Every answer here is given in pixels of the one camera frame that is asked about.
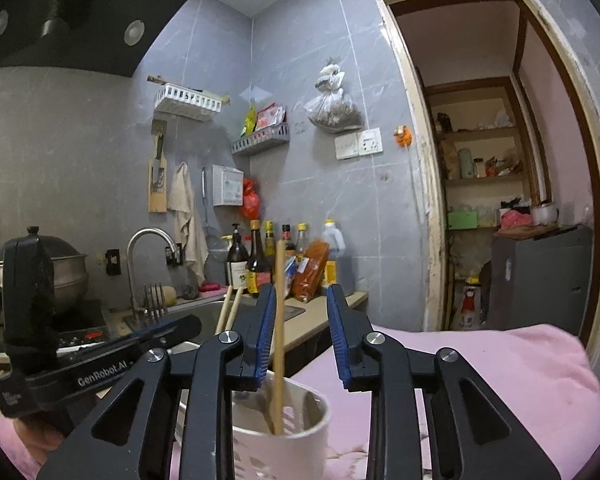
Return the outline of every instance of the white bag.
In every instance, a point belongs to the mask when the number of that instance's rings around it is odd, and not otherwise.
[[[331,133],[362,128],[362,116],[349,94],[342,89],[344,72],[337,64],[328,64],[320,70],[315,87],[318,97],[304,105],[309,120]]]

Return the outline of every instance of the pot lid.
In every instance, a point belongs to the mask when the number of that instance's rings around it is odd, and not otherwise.
[[[37,225],[27,227],[29,235],[35,235],[42,242],[46,254],[50,258],[65,258],[67,256],[80,256],[80,253],[69,243],[62,238],[56,236],[38,234],[39,227]],[[4,245],[0,246],[0,262],[4,260]]]

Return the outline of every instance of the green container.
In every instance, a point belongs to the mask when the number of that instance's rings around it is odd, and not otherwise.
[[[477,211],[453,211],[446,214],[449,229],[475,229],[478,227]]]

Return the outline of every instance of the pink towel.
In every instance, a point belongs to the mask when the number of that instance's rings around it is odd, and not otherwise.
[[[457,349],[510,407],[554,462],[562,480],[571,480],[600,444],[600,385],[580,342],[541,325],[509,332],[408,333],[376,327],[405,346],[435,353]],[[294,380],[331,401],[333,416],[324,480],[364,478],[369,440],[370,394],[350,394],[338,378],[333,350],[312,361]],[[424,425],[421,433],[426,434]],[[0,446],[33,480],[39,467],[19,441],[10,420],[0,416]],[[427,466],[426,439],[423,439]],[[179,447],[171,479],[177,477]]]

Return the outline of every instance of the red plastic bag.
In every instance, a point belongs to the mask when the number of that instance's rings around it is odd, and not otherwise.
[[[533,219],[531,215],[521,213],[519,211],[511,210],[507,211],[502,215],[502,220],[500,221],[500,230],[504,231],[506,229],[511,229],[517,225],[531,225],[533,224]]]
[[[257,220],[260,218],[260,197],[256,193],[255,182],[245,177],[243,184],[244,192],[240,212],[247,220]]]

